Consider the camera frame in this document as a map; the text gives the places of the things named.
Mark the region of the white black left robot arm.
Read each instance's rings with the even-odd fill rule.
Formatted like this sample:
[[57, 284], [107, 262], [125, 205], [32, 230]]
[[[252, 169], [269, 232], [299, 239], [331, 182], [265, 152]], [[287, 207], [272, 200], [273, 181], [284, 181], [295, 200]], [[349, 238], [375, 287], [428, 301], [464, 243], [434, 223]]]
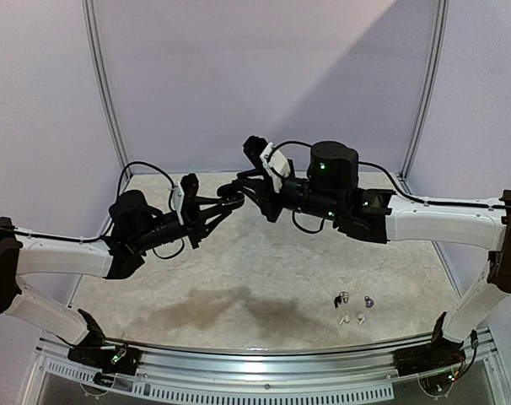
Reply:
[[197, 248], [235, 209], [240, 192], [216, 198], [190, 192], [181, 208], [163, 213], [139, 190], [123, 192], [110, 206], [110, 235], [95, 240], [45, 235], [16, 229], [0, 217], [0, 315], [14, 316], [69, 345], [68, 359], [106, 374], [135, 375], [142, 352], [130, 343], [110, 343], [98, 322], [84, 310], [71, 310], [30, 286], [33, 273], [82, 274], [108, 280], [131, 277], [144, 257], [162, 245], [188, 238]]

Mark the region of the black gold earbud charging case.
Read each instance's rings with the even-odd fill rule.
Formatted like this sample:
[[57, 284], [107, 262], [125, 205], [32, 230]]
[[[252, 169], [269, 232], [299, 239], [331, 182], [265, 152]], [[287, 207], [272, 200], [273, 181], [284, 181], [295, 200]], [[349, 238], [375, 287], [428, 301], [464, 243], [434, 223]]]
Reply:
[[234, 181], [220, 186], [217, 189], [217, 197], [220, 205], [229, 207], [232, 210], [242, 207], [245, 202], [244, 193]]

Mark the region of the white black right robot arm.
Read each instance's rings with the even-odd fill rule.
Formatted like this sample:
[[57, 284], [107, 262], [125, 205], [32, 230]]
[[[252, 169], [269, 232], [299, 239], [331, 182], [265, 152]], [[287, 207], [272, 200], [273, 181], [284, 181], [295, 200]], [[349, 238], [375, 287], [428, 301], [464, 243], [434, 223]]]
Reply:
[[511, 190], [498, 198], [453, 201], [414, 197], [397, 186], [362, 189], [358, 152], [335, 141], [310, 146], [303, 178], [275, 143], [252, 136], [243, 150], [253, 168], [239, 173], [235, 184], [270, 222], [287, 209], [363, 242], [429, 240], [485, 249], [477, 280], [455, 309], [437, 319], [429, 343], [397, 350], [394, 364], [400, 375], [412, 375], [465, 359], [465, 340], [474, 340], [476, 327], [511, 295]]

